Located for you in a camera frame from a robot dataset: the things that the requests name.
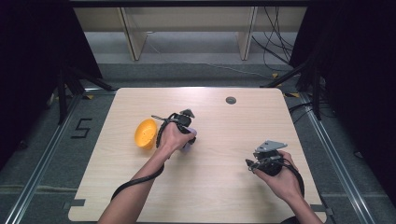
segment gray carpet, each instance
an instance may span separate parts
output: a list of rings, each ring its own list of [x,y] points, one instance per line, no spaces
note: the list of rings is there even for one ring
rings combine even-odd
[[[258,88],[272,81],[273,73],[285,74],[257,64],[227,66],[245,73],[207,64],[100,64],[100,69],[104,81],[114,87]],[[281,65],[277,68],[288,69],[287,66]],[[297,79],[298,77],[291,78],[279,88],[287,93],[296,92],[294,85]],[[87,88],[95,88],[91,83],[85,81],[83,83]],[[72,223],[67,218],[68,209],[65,205],[74,199],[113,98],[113,94],[95,94],[91,100],[79,102],[21,223]],[[302,102],[300,98],[294,97],[286,97],[285,100],[288,107]],[[353,155],[355,149],[353,143],[337,118],[334,118],[332,110],[326,104],[320,106],[322,122],[356,186],[369,205],[370,211],[374,214],[375,220],[377,223],[394,223],[395,208],[364,160]],[[327,223],[360,223],[305,109],[303,107],[297,109],[291,117],[295,121],[295,128],[318,191],[334,212]],[[40,120],[31,131],[27,139],[29,147],[17,151],[0,172],[0,220],[7,217],[21,188],[35,169],[56,129],[58,118],[59,109],[55,101],[49,110],[43,111]],[[72,138],[83,135],[82,131],[76,131],[81,119],[90,119],[81,123],[82,127],[90,128],[87,137]]]

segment person's left hand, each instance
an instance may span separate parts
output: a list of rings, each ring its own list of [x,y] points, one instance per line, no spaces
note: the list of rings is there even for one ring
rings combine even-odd
[[[174,122],[170,122],[163,130],[163,136],[158,147],[159,150],[166,150],[172,155],[176,150],[183,148],[188,141],[193,139],[197,132],[192,128],[187,128],[190,133],[181,133]]]

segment desk panel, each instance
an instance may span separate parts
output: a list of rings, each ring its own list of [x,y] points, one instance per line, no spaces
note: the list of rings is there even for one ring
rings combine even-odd
[[[236,104],[229,105],[232,96]],[[283,95],[278,89],[120,89],[108,112],[76,195],[73,221],[96,221],[114,190],[128,181],[155,149],[134,144],[138,124],[151,115],[168,117],[190,108],[197,140],[177,151],[157,177],[138,221],[193,223],[279,223],[289,207],[252,174],[245,159],[264,140],[287,143],[305,183],[305,198],[321,204]],[[156,120],[158,127],[162,124]],[[324,213],[318,213],[322,220]]]

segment hand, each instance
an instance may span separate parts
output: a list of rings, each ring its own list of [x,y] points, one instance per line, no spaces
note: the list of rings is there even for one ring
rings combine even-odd
[[[176,150],[183,148],[188,141],[195,137],[197,132],[187,128],[190,133],[181,133],[174,122],[170,122],[163,130],[163,136],[158,150],[165,150],[169,156]]]
[[[286,164],[291,164],[298,171],[289,153],[282,150],[279,150],[279,153],[285,159]],[[259,169],[255,169],[254,173],[265,181],[274,194],[283,201],[288,203],[296,197],[303,198],[296,176],[287,167],[283,167],[276,176],[267,175]]]

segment person's right hand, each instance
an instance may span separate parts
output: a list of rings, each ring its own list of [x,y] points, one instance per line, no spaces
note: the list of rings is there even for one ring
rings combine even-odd
[[[298,171],[297,167],[294,165],[291,155],[288,152],[279,150],[279,153],[285,159],[286,164],[291,163],[291,165]],[[255,169],[254,173],[260,179],[264,180],[274,194],[283,201],[288,202],[296,197],[303,198],[296,176],[287,167],[282,167],[282,170],[276,176],[270,176],[259,169]]]

